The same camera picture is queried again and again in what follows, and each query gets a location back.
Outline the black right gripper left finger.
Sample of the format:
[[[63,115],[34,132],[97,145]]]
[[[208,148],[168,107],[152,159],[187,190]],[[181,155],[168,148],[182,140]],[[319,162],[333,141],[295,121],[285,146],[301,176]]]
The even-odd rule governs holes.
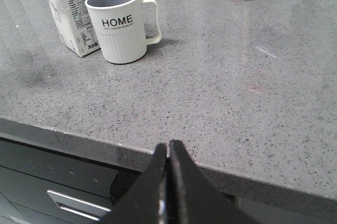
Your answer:
[[[159,143],[144,172],[99,223],[167,223],[166,155],[166,145]]]

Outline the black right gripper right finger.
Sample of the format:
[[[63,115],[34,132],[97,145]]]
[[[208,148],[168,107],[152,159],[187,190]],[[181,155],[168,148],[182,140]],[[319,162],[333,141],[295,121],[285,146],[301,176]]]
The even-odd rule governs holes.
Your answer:
[[[170,141],[170,166],[173,223],[258,223],[211,185],[182,141]]]

